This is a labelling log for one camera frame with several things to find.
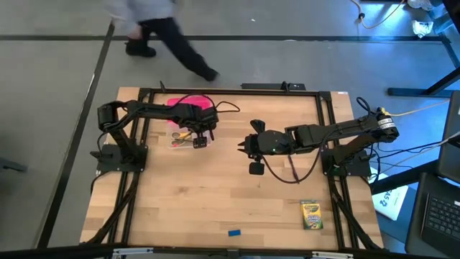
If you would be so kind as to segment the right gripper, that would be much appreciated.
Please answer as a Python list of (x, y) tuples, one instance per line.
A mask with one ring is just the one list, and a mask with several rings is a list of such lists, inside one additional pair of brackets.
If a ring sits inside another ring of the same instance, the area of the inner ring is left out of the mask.
[(288, 155), (290, 153), (290, 140), (287, 134), (275, 130), (265, 129), (265, 122), (260, 119), (253, 119), (250, 125), (255, 134), (250, 134), (240, 142), (239, 151), (248, 155), (254, 161), (249, 164), (249, 173), (261, 176), (265, 172), (265, 165), (261, 160), (265, 155)]

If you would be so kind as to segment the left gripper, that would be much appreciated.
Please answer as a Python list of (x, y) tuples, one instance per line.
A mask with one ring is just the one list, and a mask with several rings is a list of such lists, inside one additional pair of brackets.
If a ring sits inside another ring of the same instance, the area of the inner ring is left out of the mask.
[(213, 131), (219, 122), (217, 110), (214, 106), (202, 109), (199, 106), (186, 104), (186, 116), (181, 119), (181, 127), (186, 127), (191, 132), (197, 134), (193, 140), (194, 148), (203, 148), (208, 145), (208, 138), (204, 135), (208, 132), (211, 141), (214, 141)]

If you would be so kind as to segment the clear pencil box pink lid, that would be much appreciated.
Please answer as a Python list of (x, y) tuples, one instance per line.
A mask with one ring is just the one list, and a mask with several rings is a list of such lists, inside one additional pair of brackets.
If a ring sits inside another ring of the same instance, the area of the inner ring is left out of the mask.
[[(212, 102), (204, 96), (188, 96), (184, 99), (172, 98), (167, 100), (168, 106), (177, 103), (192, 104), (202, 109), (207, 109), (212, 106)], [(178, 124), (170, 120), (167, 121), (165, 132), (167, 138), (170, 139), (170, 142), (167, 144), (170, 149), (193, 148), (193, 140), (197, 138), (196, 133), (191, 132), (186, 127), (180, 128)]]

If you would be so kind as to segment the dark purple pen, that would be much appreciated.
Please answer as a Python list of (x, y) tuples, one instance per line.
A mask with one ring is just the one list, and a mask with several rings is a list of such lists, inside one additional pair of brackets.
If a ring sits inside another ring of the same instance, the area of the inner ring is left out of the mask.
[(299, 184), (299, 183), (300, 183), (300, 179), (299, 179), (298, 174), (297, 174), (297, 171), (296, 171), (296, 169), (295, 169), (295, 166), (294, 166), (294, 163), (293, 163), (293, 159), (292, 159), (291, 155), (287, 155), (287, 158), (288, 158), (288, 161), (289, 161), (290, 166), (291, 166), (291, 169), (292, 169), (293, 178), (295, 179), (295, 182), (296, 182), (297, 184)]

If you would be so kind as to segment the green yellow crayon box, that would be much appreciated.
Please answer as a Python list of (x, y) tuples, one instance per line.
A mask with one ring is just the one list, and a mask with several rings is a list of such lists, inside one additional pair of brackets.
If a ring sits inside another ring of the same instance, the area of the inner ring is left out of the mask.
[(314, 200), (302, 200), (300, 208), (303, 215), (303, 226), (305, 230), (322, 230), (323, 218), (321, 206)]

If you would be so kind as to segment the person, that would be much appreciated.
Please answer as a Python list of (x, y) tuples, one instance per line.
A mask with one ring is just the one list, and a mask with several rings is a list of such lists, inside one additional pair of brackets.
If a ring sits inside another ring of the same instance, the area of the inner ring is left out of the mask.
[(174, 0), (106, 0), (106, 3), (112, 24), (127, 37), (127, 55), (156, 56), (156, 50), (148, 45), (154, 33), (186, 69), (208, 82), (219, 76), (181, 32), (174, 18)]

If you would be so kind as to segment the white printed paper box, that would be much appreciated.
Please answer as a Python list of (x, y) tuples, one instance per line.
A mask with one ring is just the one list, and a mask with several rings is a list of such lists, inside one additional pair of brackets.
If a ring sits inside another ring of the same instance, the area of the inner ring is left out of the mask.
[(408, 186), (401, 186), (390, 191), (373, 194), (372, 202), (375, 210), (388, 219), (396, 221), (408, 189)]

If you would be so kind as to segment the grey furniture foot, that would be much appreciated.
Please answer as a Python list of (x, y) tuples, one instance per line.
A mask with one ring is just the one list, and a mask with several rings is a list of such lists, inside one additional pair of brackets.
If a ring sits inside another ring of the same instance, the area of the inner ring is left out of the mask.
[(0, 157), (0, 171), (1, 170), (13, 170), (18, 172), (25, 172), (27, 170), (27, 166), (22, 165), (20, 163), (15, 163), (14, 161), (7, 160), (6, 158)]

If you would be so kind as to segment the dark monitor panel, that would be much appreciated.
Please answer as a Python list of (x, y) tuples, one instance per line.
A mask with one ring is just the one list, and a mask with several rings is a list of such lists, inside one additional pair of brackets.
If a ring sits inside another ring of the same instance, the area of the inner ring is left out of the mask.
[(440, 148), (438, 174), (460, 184), (460, 91), (451, 95), (443, 139), (446, 142)]

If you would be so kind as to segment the black laptop keyboard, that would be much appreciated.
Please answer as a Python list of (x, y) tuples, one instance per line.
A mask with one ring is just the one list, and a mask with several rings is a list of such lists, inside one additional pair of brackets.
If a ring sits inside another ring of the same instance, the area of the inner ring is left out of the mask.
[(431, 174), (421, 175), (405, 251), (460, 259), (460, 186)]

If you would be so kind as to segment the white shoe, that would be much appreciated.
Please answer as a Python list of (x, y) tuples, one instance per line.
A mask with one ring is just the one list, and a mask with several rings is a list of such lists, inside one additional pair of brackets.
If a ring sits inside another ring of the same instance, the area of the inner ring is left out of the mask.
[(413, 33), (419, 38), (423, 38), (430, 34), (433, 29), (433, 22), (419, 22), (416, 20), (412, 21)]
[(427, 12), (433, 9), (430, 0), (407, 0), (407, 4), (414, 9), (423, 9)]

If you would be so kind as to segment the black bar bracket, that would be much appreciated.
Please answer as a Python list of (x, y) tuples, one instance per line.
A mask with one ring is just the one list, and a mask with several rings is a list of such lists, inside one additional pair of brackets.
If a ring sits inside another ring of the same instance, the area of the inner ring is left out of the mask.
[(281, 90), (281, 91), (305, 91), (306, 87), (303, 83), (242, 83), (242, 89), (247, 90)]

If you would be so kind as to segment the silver aluminium bracket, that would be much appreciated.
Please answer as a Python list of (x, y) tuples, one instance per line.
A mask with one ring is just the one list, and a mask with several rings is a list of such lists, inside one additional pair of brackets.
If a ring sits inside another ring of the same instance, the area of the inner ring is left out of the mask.
[(128, 255), (142, 255), (153, 253), (153, 247), (126, 247), (126, 248), (117, 248), (113, 250), (112, 256), (116, 258), (126, 257)]
[(312, 259), (354, 259), (353, 254), (349, 253), (337, 253), (337, 252), (326, 252), (326, 251), (313, 251)]

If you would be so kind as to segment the black desk frame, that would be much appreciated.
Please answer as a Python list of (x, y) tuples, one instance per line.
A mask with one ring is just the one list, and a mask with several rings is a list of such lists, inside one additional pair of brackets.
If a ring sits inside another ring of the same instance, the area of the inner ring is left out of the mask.
[(446, 12), (438, 17), (433, 13), (430, 14), (433, 20), (433, 31), (441, 36), (442, 43), (455, 69), (428, 88), (388, 88), (387, 94), (389, 96), (449, 98), (454, 90), (447, 90), (447, 88), (460, 80), (460, 58), (456, 55), (451, 44), (448, 42), (448, 38), (443, 33), (449, 27), (455, 26), (457, 32), (460, 34), (460, 0), (436, 1), (442, 1)]

